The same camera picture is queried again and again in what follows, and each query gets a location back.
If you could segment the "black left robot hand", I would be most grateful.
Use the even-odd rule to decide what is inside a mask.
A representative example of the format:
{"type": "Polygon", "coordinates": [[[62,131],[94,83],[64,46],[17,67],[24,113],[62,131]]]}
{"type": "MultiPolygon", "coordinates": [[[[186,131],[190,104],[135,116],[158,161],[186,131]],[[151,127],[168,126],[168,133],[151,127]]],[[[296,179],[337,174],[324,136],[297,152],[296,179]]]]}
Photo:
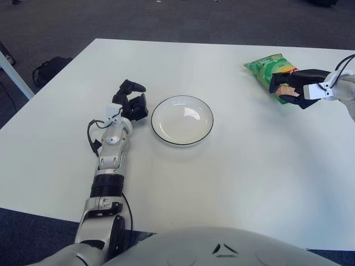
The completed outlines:
{"type": "Polygon", "coordinates": [[[147,117],[149,113],[146,107],[145,92],[146,88],[144,86],[126,79],[120,85],[118,92],[113,96],[112,103],[122,106],[122,117],[130,121],[139,121],[147,117]],[[132,92],[139,92],[141,94],[129,100],[128,95],[132,92]]]}

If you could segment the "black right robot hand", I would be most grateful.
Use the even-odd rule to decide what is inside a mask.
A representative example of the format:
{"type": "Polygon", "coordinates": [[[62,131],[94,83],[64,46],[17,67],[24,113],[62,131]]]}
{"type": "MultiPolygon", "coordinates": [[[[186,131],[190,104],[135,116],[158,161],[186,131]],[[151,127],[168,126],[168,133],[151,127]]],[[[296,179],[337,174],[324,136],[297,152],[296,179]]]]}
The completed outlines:
{"type": "Polygon", "coordinates": [[[292,73],[273,73],[269,86],[269,93],[275,94],[280,85],[287,84],[294,89],[294,92],[296,92],[298,96],[281,93],[278,97],[290,104],[298,105],[301,109],[306,109],[319,101],[319,99],[305,99],[303,86],[322,83],[329,73],[329,71],[318,69],[299,70],[292,73]]]}

